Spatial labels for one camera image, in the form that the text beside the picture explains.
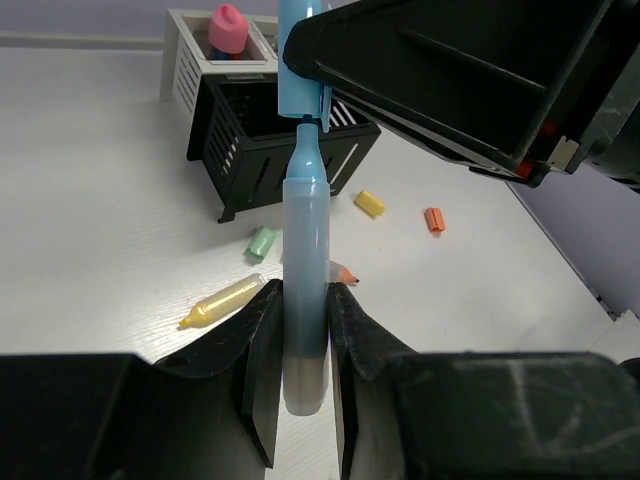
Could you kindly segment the pink bottle of pens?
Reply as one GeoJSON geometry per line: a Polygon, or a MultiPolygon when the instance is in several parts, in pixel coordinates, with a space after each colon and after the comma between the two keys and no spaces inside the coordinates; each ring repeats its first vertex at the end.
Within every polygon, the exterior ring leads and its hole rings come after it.
{"type": "Polygon", "coordinates": [[[247,19],[234,5],[225,3],[217,7],[208,29],[211,59],[235,59],[245,49],[248,32],[247,19]]]}

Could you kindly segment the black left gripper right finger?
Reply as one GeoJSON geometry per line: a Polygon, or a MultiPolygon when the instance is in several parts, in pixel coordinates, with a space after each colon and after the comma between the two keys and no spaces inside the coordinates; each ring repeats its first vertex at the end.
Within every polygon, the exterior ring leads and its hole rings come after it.
{"type": "Polygon", "coordinates": [[[639,388],[591,352],[419,353],[327,296],[344,479],[635,479],[639,388]]]}

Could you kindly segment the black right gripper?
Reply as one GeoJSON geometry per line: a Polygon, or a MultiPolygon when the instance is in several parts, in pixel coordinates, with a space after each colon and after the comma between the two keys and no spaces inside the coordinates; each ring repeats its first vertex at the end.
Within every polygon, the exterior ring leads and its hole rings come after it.
{"type": "Polygon", "coordinates": [[[639,183],[636,1],[357,1],[305,29],[319,82],[474,173],[639,183]]]}

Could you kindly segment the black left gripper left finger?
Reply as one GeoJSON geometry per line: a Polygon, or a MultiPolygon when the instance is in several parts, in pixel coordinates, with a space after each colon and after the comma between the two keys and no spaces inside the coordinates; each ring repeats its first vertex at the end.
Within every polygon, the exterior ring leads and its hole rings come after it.
{"type": "Polygon", "coordinates": [[[155,363],[131,353],[1,359],[5,479],[261,479],[273,467],[282,284],[155,363]]]}

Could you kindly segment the blue marker cap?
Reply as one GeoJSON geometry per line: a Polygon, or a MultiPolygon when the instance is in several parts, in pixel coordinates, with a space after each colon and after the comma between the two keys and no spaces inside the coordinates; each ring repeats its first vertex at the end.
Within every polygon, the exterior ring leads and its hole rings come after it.
{"type": "Polygon", "coordinates": [[[332,91],[312,73],[313,34],[305,29],[309,19],[322,11],[321,1],[278,2],[278,114],[292,119],[318,119],[327,133],[332,91]]]}

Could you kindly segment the clear blue-tip marker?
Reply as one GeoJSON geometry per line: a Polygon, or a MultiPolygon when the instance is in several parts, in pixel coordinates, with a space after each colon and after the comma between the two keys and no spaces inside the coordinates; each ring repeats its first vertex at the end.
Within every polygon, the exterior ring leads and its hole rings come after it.
{"type": "Polygon", "coordinates": [[[306,117],[283,182],[283,388],[296,416],[318,412],[327,389],[329,207],[319,128],[306,117]]]}

